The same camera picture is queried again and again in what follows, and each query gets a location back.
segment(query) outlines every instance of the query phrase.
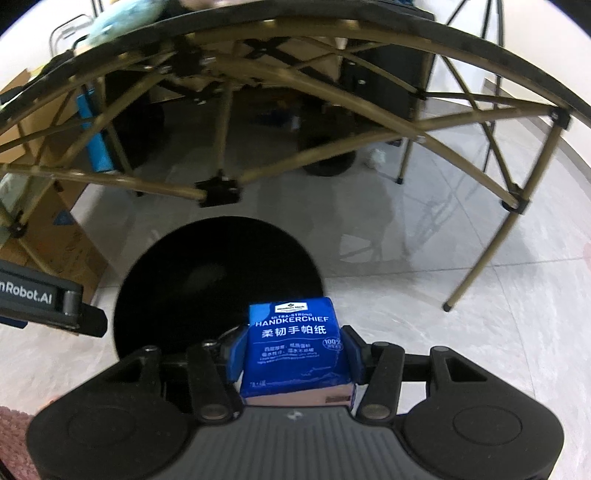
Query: floor tile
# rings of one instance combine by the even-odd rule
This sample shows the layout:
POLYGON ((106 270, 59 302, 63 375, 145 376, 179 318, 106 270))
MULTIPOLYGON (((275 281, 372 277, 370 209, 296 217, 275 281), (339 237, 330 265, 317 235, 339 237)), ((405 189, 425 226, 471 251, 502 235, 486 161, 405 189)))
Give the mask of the floor tile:
POLYGON ((359 162, 329 179, 299 171, 263 180, 256 216, 297 238, 326 277, 470 266, 480 242, 439 172, 417 163, 421 180, 397 185, 392 150, 379 173, 359 162))
MULTIPOLYGON (((486 139, 483 136, 454 131, 439 132, 436 136, 465 158, 482 165, 486 153, 486 139)), ((514 181, 523 185, 540 148, 539 142, 538 148, 504 140, 499 145, 514 181)), ((573 178, 571 169, 565 168, 564 163, 569 160, 561 155, 560 152, 555 155, 529 208, 500 247, 492 260, 493 264, 563 260, 583 255, 583 248, 591 238, 591 218, 587 214, 591 211, 591 200, 582 182, 573 178)), ((429 158, 445 176, 480 240, 487 244, 506 216, 499 199, 475 180, 423 148, 417 149, 411 161, 426 163, 429 158)), ((488 173, 502 184, 493 158, 489 165, 488 173)))
MULTIPOLYGON (((116 289, 97 292, 109 320, 116 289)), ((100 339, 29 323, 24 330, 0 325, 0 405, 34 414, 116 361, 111 328, 100 339)))
POLYGON ((553 480, 591 478, 591 270, 584 260, 496 267, 531 371, 537 400, 562 422, 553 480))
MULTIPOLYGON (((368 343, 384 340, 423 355, 433 346, 446 345, 532 395, 519 332, 491 268, 456 309, 442 311, 441 305, 465 273, 330 278, 326 287, 340 324, 352 325, 368 343)), ((424 398, 424 388, 415 385, 406 394, 401 411, 424 398)))

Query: blue box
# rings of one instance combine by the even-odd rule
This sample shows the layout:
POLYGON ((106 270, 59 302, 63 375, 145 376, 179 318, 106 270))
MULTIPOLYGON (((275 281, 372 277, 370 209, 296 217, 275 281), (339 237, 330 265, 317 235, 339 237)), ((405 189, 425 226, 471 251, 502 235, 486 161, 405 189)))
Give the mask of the blue box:
MULTIPOLYGON (((352 389, 330 299, 251 305, 249 321, 241 385, 247 403, 250 397, 337 385, 351 385, 352 389)), ((343 403, 343 395, 327 395, 326 404, 343 403)), ((350 403, 351 396, 345 402, 350 403)))

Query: black plastic joint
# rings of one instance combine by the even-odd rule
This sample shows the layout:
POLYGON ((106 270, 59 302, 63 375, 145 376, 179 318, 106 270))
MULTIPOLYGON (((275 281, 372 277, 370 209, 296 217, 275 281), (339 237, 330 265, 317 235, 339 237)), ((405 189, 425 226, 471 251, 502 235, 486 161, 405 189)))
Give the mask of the black plastic joint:
POLYGON ((24 225, 21 223, 22 212, 18 212, 17 218, 14 220, 12 225, 8 227, 8 233, 12 238, 22 238, 27 233, 28 224, 24 225))
POLYGON ((209 180, 198 181, 195 187, 207 193, 206 197, 199 201, 199 205, 202 207, 217 207, 219 205, 238 203, 242 193, 242 189, 238 187, 238 182, 225 177, 221 171, 218 172, 217 176, 209 180))
POLYGON ((557 125, 563 130, 567 130, 569 128, 570 121, 572 119, 570 112, 560 107, 555 107, 552 109, 552 112, 550 113, 550 118, 554 122, 554 125, 557 125))
POLYGON ((173 40, 176 54, 168 61, 172 67, 172 72, 180 77, 190 77, 201 73, 202 65, 202 50, 194 45, 191 45, 186 38, 176 37, 173 40))
POLYGON ((503 208, 505 210, 507 210, 507 212, 519 213, 520 215, 523 215, 525 213, 525 210, 527 209, 528 205, 530 204, 530 201, 525 200, 521 196, 521 192, 523 192, 523 189, 521 187, 519 187, 519 185, 514 183, 513 188, 511 188, 509 190, 509 193, 513 195, 515 200, 517 200, 517 207, 512 207, 507 202, 501 202, 501 205, 503 206, 503 208))
POLYGON ((418 98, 419 100, 422 100, 423 102, 427 101, 427 91, 423 90, 422 88, 417 88, 417 91, 414 93, 409 93, 409 95, 411 97, 415 97, 418 98))

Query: pink cloth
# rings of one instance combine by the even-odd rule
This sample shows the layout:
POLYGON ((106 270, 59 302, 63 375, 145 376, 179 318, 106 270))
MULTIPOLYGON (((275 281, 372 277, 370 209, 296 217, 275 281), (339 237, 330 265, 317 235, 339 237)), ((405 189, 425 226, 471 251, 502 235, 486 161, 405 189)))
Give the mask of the pink cloth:
POLYGON ((0 459, 17 480, 39 480, 25 439, 32 419, 32 415, 0 407, 0 459))

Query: white wall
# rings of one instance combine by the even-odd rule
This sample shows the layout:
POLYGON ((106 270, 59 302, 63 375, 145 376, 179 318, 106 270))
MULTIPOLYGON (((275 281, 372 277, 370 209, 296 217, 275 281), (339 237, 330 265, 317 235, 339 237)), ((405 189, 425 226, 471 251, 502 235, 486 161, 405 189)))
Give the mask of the white wall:
MULTIPOLYGON (((417 7, 429 11, 435 15, 435 19, 439 23, 447 22, 447 19, 452 15, 453 11, 459 5, 460 0, 415 0, 417 7)), ((487 40, 496 42, 498 17, 495 8, 496 2, 493 2, 491 18, 488 28, 487 40)), ((469 0, 462 8, 452 23, 452 27, 458 30, 471 33, 480 37, 482 32, 482 24, 484 20, 486 8, 486 0, 469 0)), ((471 91, 480 92, 482 83, 485 77, 485 72, 477 67, 462 63, 460 61, 453 61, 454 65, 464 78, 471 91)), ((429 90, 432 92, 460 92, 455 79, 449 73, 447 67, 440 58, 437 58, 433 67, 433 74, 431 82, 429 83, 429 90)))
POLYGON ((0 37, 0 89, 24 69, 51 59, 51 31, 79 14, 92 17, 90 0, 43 0, 0 37))
MULTIPOLYGON (((591 38, 548 0, 505 1, 505 47, 591 103, 591 38)), ((503 88, 515 97, 540 100, 512 82, 503 88)), ((591 166, 591 130, 574 119, 564 139, 591 166)))

